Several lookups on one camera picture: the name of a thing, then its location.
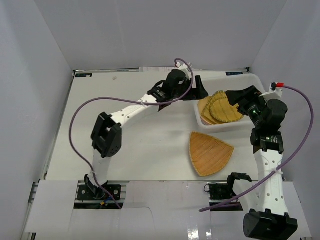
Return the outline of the orange plastic plate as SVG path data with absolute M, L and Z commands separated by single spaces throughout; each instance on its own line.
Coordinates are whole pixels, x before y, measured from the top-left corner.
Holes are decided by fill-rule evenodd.
M 198 101 L 197 107 L 202 123 L 206 126 L 218 125 L 222 122 L 215 119 L 210 113 L 211 97 L 208 96 Z

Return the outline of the rectangular bamboo scoop tray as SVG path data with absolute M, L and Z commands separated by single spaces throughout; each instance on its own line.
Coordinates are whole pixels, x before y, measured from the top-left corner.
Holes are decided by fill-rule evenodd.
M 219 121 L 223 123 L 233 123 L 244 118 L 244 115 L 238 112 L 238 105 L 232 106 L 229 104 L 225 91 L 217 91 L 213 94 L 213 96 L 218 97 L 218 99 L 213 104 L 213 107 L 216 111 L 214 116 Z

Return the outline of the round bamboo tray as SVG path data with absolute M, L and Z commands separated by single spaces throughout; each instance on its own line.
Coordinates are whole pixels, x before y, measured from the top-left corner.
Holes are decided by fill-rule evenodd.
M 209 111 L 210 111 L 210 113 L 211 113 L 211 115 L 215 118 L 215 119 L 217 119 L 216 117 L 215 117 L 215 113 L 216 113 L 216 111 L 214 110 L 214 103 L 215 103 L 215 101 L 216 100 L 218 100 L 219 98 L 217 97 L 217 96 L 211 96 L 211 105 L 210 105 L 210 107 L 209 107 Z

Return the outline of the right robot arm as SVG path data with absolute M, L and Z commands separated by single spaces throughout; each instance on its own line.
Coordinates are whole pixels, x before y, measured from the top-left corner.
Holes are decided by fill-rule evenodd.
M 259 188 L 243 218 L 244 235 L 256 240 L 287 240 L 298 229 L 298 221 L 290 217 L 283 193 L 284 144 L 280 128 L 288 112 L 287 105 L 281 101 L 283 87 L 283 83 L 273 82 L 266 93 L 261 93 L 255 86 L 226 91 L 229 104 L 236 106 L 238 112 L 248 116 L 254 124 L 250 143 L 257 164 L 258 182 L 244 191 L 242 184 L 234 181 L 225 187 L 230 199 L 201 209 L 205 212 L 227 207 Z

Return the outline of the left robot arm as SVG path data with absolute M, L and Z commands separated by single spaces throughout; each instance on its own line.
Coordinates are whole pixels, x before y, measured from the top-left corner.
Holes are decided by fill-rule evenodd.
M 194 100 L 194 73 L 183 65 L 173 69 L 165 80 L 157 82 L 138 101 L 129 101 L 131 105 L 117 112 L 98 115 L 91 133 L 94 150 L 91 172 L 84 177 L 88 193 L 99 200 L 105 196 L 108 181 L 104 176 L 108 172 L 111 158 L 122 147 L 122 134 L 126 127 L 156 114 L 177 101 Z

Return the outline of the translucent plastic bin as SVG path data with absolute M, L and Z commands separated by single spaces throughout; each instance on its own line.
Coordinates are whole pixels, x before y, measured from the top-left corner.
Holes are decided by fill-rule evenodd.
M 259 77 L 251 73 L 238 74 L 232 76 L 205 77 L 202 79 L 202 84 L 210 96 L 217 91 L 239 91 L 246 89 L 250 86 L 255 86 L 261 93 L 265 92 L 265 89 Z M 245 116 L 243 119 L 236 122 L 205 125 L 201 120 L 201 115 L 198 109 L 198 102 L 198 100 L 195 100 L 193 102 L 194 114 L 199 129 L 205 133 L 213 134 L 221 132 L 230 132 L 252 129 L 254 127 L 252 121 L 248 116 Z

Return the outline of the fan-shaped orange woven tray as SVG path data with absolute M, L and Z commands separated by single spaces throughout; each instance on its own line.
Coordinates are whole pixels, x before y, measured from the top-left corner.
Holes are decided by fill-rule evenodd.
M 193 131 L 189 136 L 188 149 L 196 173 L 207 177 L 220 172 L 228 164 L 235 148 L 219 138 Z

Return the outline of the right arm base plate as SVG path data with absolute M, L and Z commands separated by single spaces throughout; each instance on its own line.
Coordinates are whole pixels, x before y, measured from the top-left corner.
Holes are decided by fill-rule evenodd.
M 210 200 L 228 200 L 236 196 L 226 183 L 207 183 L 203 188 L 205 193 L 209 194 Z

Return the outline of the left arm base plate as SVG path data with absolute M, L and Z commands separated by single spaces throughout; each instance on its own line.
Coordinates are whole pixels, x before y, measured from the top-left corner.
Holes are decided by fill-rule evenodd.
M 122 186 L 120 184 L 104 184 L 102 186 L 106 189 L 116 201 L 121 199 Z M 94 200 L 106 200 L 110 196 L 101 190 L 99 187 L 94 186 L 93 190 L 90 189 L 86 184 L 78 186 L 78 192 L 76 199 L 78 201 L 94 201 Z

